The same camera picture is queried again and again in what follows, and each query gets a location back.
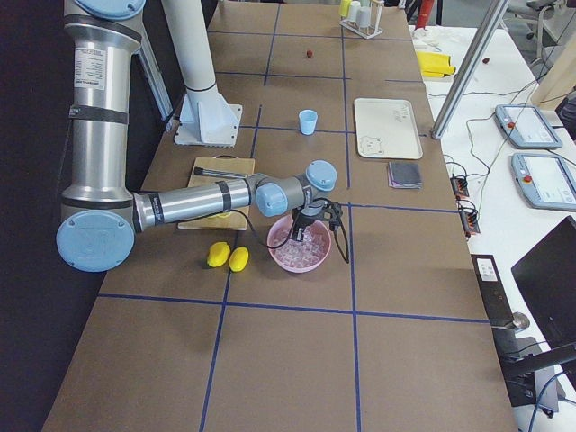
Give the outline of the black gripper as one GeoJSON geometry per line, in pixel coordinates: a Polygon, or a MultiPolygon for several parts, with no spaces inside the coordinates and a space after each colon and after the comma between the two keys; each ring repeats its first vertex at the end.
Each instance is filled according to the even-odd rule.
{"type": "Polygon", "coordinates": [[[292,219],[295,225],[292,231],[292,240],[304,240],[307,227],[314,221],[324,220],[325,207],[324,202],[314,202],[312,205],[293,209],[292,219]]]}

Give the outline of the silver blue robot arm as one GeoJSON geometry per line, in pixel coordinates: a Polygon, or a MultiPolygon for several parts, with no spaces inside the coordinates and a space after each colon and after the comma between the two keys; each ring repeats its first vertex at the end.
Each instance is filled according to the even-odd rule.
{"type": "Polygon", "coordinates": [[[331,226],[341,210],[329,199],[337,172],[311,162],[285,179],[216,173],[214,182],[163,193],[125,185],[131,58],[144,36],[141,1],[67,1],[64,24],[75,43],[71,185],[61,196],[58,252],[74,268],[99,273],[122,263],[135,236],[151,227],[193,221],[255,205],[266,217],[290,213],[291,237],[315,221],[331,226]]]}

